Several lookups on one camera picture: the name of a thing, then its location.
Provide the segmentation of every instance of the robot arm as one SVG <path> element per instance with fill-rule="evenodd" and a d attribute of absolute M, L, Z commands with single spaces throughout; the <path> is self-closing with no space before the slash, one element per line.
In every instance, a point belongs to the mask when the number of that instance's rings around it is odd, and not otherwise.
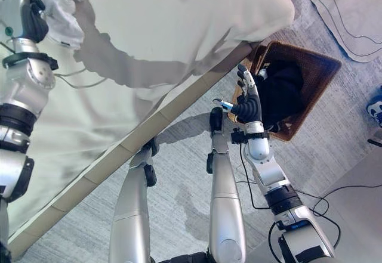
<path fill-rule="evenodd" d="M 48 32 L 41 0 L 0 0 L 0 41 L 12 54 L 2 60 L 6 80 L 0 90 L 0 243 L 7 253 L 7 203 L 24 195 L 33 169 L 26 156 L 33 126 L 54 88 L 57 62 L 36 43 Z"/>
<path fill-rule="evenodd" d="M 255 82 L 243 65 L 238 68 L 238 76 L 247 87 L 246 102 L 238 105 L 221 99 L 214 102 L 245 123 L 246 133 L 236 129 L 232 140 L 233 143 L 246 143 L 244 156 L 252 166 L 254 178 L 273 212 L 276 225 L 284 231 L 279 244 L 285 262 L 337 262 L 333 259 L 332 244 L 277 164 L 268 143 L 268 133 L 261 122 L 261 105 Z"/>

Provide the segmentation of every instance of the black cloth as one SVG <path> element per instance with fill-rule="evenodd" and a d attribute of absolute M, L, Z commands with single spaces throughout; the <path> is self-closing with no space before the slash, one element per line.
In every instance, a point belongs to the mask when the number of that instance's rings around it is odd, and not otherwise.
<path fill-rule="evenodd" d="M 261 102 L 263 124 L 277 132 L 277 123 L 304 110 L 301 89 L 304 80 L 301 69 L 290 61 L 273 61 L 267 68 L 267 78 L 255 77 Z"/>

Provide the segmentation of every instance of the brown basket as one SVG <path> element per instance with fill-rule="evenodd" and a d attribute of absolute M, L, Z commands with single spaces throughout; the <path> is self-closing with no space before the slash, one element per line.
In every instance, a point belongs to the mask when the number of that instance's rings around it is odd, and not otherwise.
<path fill-rule="evenodd" d="M 303 112 L 282 120 L 279 132 L 271 132 L 273 137 L 282 141 L 290 141 L 297 133 L 306 116 L 341 67 L 341 63 L 334 58 L 278 41 L 272 41 L 267 47 L 259 46 L 250 59 L 252 60 L 250 72 L 253 75 L 256 75 L 266 63 L 273 60 L 293 61 L 301 68 L 304 79 L 301 97 L 306 108 Z M 240 94 L 241 88 L 237 86 L 232 98 L 233 103 L 236 104 L 236 98 Z M 229 118 L 235 121 L 234 115 L 230 114 Z"/>

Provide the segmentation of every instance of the black joint ring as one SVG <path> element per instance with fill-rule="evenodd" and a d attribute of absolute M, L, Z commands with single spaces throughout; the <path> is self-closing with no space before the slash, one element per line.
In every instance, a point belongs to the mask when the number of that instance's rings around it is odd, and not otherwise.
<path fill-rule="evenodd" d="M 56 59 L 48 56 L 48 54 L 46 53 L 40 53 L 40 52 L 19 52 L 19 53 L 12 54 L 8 57 L 5 57 L 2 60 L 2 66 L 4 68 L 7 68 L 7 66 L 11 67 L 13 65 L 16 65 L 19 61 L 22 61 L 27 58 L 34 58 L 34 59 L 47 62 L 51 70 L 58 69 L 58 63 Z"/>
<path fill-rule="evenodd" d="M 269 139 L 268 132 L 247 134 L 247 139 L 264 139 L 264 138 Z"/>

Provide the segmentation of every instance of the floor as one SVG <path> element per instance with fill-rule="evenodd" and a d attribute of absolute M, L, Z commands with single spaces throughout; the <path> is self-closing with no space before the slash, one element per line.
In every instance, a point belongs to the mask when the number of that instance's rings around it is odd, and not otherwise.
<path fill-rule="evenodd" d="M 343 63 L 294 139 L 289 143 L 272 140 L 276 160 L 294 186 L 321 194 L 372 151 L 366 140 L 375 123 L 366 115 L 365 106 L 382 83 L 382 63 L 375 59 L 362 64 L 347 58 L 313 4 L 309 0 L 292 1 L 294 24 L 266 41 L 289 42 Z M 161 150 L 154 158 L 158 183 L 148 189 L 151 251 L 157 262 L 207 248 L 212 180 L 205 172 L 211 149 L 208 113 L 211 100 L 229 99 L 235 83 L 236 75 L 230 72 L 158 135 Z M 233 125 L 228 120 L 224 125 L 229 135 Z M 235 177 L 242 180 L 238 146 L 229 147 Z M 126 174 L 124 165 L 41 237 L 19 262 L 107 262 L 113 207 Z M 238 184 L 238 189 L 250 253 L 266 239 L 272 217 L 269 211 L 252 209 L 245 185 Z M 255 204 L 265 205 L 257 188 L 253 192 Z"/>

